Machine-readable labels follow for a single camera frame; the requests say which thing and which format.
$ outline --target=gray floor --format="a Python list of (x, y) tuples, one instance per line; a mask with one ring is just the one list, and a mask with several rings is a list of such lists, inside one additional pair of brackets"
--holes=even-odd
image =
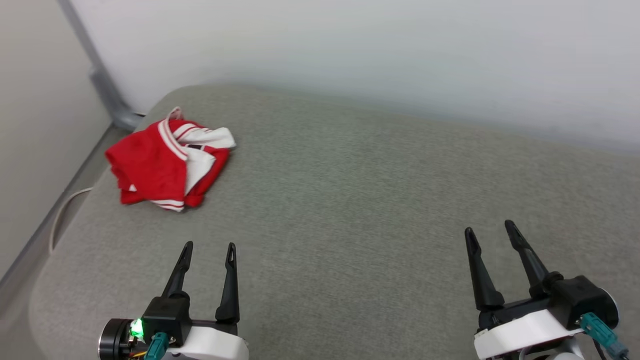
[[(128, 132), (114, 127), (107, 130), (100, 144), (96, 146), (66, 190), (64, 199), (71, 193), (93, 186), (108, 165), (104, 158), (104, 151), (127, 134)], [(71, 202), (63, 217), (57, 238), (60, 238), (60, 234), (67, 228), (82, 205), (85, 196), (86, 194), (82, 194)], [(10, 283), (1, 289), (7, 295), (7, 299), (2, 301), (2, 303), (7, 301), (7, 305), (0, 309), (0, 347), (3, 349), (0, 357), (3, 359), (45, 359), (33, 340), (27, 319), (27, 307), (33, 284), (49, 255), (47, 242), (53, 218), (54, 216), (48, 217), (44, 226), (37, 233), (33, 246), (12, 274)]]

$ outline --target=teal connector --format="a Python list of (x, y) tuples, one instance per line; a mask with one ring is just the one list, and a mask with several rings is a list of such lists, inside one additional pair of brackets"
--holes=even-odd
[(629, 349), (618, 341), (618, 336), (596, 314), (580, 316), (580, 327), (604, 347), (611, 359), (628, 360)]
[(149, 349), (145, 354), (145, 360), (160, 360), (166, 354), (166, 349), (169, 348), (169, 335), (158, 332), (154, 339), (151, 340)]

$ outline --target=black cable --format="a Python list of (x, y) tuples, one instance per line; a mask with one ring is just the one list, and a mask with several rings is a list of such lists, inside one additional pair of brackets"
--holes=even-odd
[(598, 355), (600, 355), (600, 358), (602, 360), (607, 360), (606, 357), (604, 357), (604, 351), (602, 351), (602, 347), (600, 346), (600, 343), (596, 341), (596, 339), (593, 339), (593, 344), (596, 346), (596, 351), (598, 351)]

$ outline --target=red and white garment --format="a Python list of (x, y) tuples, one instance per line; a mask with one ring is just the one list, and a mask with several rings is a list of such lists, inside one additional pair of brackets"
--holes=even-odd
[(110, 147), (105, 155), (118, 179), (120, 202), (149, 200), (164, 209), (198, 206), (236, 142), (229, 129), (184, 120), (180, 108)]

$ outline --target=white cable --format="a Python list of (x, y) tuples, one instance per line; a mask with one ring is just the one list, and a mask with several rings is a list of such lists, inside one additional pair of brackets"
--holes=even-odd
[(67, 206), (69, 206), (69, 203), (71, 203), (71, 200), (73, 200), (76, 196), (82, 193), (86, 193), (91, 189), (93, 188), (86, 188), (86, 189), (82, 189), (80, 191), (74, 192), (73, 194), (71, 194), (70, 197), (67, 197), (64, 203), (60, 206), (60, 209), (56, 214), (56, 218), (53, 220), (53, 224), (51, 225), (51, 232), (49, 233), (49, 255), (53, 254), (53, 247), (54, 247), (53, 243), (55, 241), (56, 232), (58, 232), (58, 226), (60, 226), (62, 214), (64, 214), (65, 210), (67, 209)]

